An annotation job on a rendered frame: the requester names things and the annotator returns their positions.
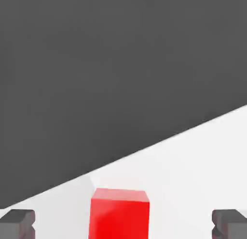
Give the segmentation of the small red cube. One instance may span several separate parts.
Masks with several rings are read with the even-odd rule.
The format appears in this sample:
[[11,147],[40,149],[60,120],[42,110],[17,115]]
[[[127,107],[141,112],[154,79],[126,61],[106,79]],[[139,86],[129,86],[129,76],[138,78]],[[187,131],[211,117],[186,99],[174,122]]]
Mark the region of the small red cube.
[[145,191],[97,188],[91,198],[88,239],[149,239]]

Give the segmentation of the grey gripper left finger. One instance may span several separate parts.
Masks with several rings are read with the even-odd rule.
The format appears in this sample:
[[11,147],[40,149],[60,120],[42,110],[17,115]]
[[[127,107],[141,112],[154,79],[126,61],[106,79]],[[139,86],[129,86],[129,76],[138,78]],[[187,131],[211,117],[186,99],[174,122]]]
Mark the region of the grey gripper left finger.
[[0,218],[0,239],[35,239],[34,210],[11,209]]

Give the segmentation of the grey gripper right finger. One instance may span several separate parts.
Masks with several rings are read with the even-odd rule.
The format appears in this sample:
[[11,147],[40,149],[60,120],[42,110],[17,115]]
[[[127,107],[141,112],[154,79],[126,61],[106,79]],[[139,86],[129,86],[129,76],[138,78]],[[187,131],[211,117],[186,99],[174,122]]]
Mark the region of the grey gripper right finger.
[[247,217],[236,209],[212,211],[212,239],[247,239]]

